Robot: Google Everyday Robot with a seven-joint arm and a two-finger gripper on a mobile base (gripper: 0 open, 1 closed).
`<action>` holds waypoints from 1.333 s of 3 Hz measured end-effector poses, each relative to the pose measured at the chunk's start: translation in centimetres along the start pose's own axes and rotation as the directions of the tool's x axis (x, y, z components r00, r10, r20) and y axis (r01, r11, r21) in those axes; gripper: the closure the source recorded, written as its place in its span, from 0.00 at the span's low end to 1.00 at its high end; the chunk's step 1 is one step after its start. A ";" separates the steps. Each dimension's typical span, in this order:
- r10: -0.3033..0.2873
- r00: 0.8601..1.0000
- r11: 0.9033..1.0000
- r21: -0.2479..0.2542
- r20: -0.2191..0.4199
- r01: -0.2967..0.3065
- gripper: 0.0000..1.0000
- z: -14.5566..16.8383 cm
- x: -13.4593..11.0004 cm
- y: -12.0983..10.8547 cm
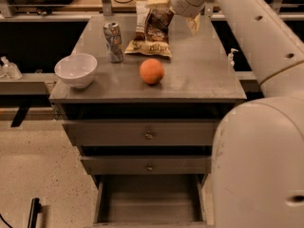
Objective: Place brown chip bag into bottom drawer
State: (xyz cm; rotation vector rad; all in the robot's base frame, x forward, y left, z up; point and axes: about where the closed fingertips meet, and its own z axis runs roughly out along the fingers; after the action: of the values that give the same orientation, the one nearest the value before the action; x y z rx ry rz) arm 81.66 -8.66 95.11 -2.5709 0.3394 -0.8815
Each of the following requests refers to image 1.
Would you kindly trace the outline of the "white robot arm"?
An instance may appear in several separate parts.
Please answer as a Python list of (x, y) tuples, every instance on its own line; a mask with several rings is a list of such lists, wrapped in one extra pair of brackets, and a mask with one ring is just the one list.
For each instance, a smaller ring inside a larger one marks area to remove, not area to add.
[[(195, 17), (207, 0), (148, 0)], [(264, 0), (216, 0), (263, 93), (220, 122), (215, 228), (304, 228), (304, 44)]]

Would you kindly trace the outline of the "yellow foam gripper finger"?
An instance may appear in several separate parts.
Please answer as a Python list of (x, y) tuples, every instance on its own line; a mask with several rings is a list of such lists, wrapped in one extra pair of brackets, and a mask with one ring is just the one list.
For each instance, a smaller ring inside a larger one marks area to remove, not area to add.
[(198, 14), (196, 17), (191, 18), (188, 17), (186, 19), (187, 27), (190, 29), (190, 32), (193, 35), (197, 35), (200, 29), (200, 15)]
[(169, 8), (170, 0), (147, 0), (146, 6), (150, 9), (153, 8)]

